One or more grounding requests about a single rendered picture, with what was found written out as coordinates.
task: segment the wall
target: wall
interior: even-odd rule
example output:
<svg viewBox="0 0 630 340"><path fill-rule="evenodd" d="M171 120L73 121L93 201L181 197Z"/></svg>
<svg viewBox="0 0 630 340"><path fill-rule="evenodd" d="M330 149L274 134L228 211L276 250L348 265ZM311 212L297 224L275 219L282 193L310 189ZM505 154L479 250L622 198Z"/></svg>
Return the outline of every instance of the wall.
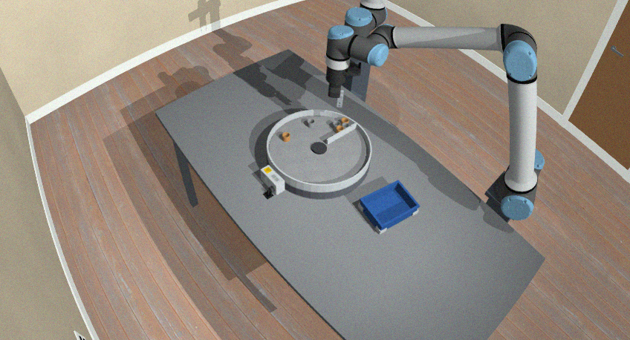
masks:
<svg viewBox="0 0 630 340"><path fill-rule="evenodd" d="M277 0L0 0L0 68L25 115L158 45Z"/></svg>
<svg viewBox="0 0 630 340"><path fill-rule="evenodd" d="M563 113L617 0L388 0L434 26L515 24L538 45L538 95ZM479 50L501 69L499 52Z"/></svg>
<svg viewBox="0 0 630 340"><path fill-rule="evenodd" d="M25 118L0 70L0 338L88 336L39 197Z"/></svg>

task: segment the table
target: table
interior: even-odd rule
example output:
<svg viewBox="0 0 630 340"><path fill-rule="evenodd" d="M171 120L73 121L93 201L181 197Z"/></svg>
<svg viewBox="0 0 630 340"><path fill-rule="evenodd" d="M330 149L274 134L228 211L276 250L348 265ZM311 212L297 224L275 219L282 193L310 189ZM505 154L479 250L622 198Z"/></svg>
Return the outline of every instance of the table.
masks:
<svg viewBox="0 0 630 340"><path fill-rule="evenodd" d="M487 339L544 258L367 104L346 91L337 108L327 93L325 74L285 50L156 114L182 166L190 163L261 254L343 338ZM267 199L257 171L267 165L269 131L305 109L361 124L373 148L369 170L339 195L286 191ZM358 200L396 180L419 212L379 235Z"/></svg>

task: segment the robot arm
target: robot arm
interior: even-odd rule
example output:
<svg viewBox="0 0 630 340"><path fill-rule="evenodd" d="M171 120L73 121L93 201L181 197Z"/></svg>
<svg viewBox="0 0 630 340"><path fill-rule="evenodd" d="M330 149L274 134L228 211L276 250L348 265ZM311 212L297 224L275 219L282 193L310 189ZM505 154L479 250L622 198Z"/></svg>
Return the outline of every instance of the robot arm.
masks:
<svg viewBox="0 0 630 340"><path fill-rule="evenodd" d="M355 68L351 66L350 58L379 67L387 60L390 48L501 51L507 72L510 111L510 165L504 181L507 188L514 193L526 194L533 191L538 175L534 171L537 59L536 42L532 35L511 24L501 24L497 28L393 27L382 24L386 17L387 9L383 0L362 0L361 7L348 10L344 25L334 26L328 31L328 95L339 97L345 77ZM533 201L527 203L528 200L525 199L522 195L509 199L506 204L516 200L518 205L504 206L502 202L501 208L504 213L507 210L511 214L510 218L522 220L533 209Z"/></svg>

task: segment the blue bin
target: blue bin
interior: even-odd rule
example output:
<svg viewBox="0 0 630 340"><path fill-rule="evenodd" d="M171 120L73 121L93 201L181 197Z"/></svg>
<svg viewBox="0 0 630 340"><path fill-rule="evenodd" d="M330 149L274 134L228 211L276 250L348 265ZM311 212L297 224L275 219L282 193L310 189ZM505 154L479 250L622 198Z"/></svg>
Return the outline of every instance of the blue bin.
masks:
<svg viewBox="0 0 630 340"><path fill-rule="evenodd" d="M359 202L363 214L379 230L407 219L420 207L399 180L360 198Z"/></svg>

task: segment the door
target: door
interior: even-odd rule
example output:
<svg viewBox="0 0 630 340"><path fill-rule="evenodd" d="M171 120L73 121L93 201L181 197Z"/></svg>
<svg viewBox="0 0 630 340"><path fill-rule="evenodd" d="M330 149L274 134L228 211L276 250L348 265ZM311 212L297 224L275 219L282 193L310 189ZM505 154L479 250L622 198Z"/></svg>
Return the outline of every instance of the door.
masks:
<svg viewBox="0 0 630 340"><path fill-rule="evenodd" d="M569 122L630 169L630 4L623 10Z"/></svg>

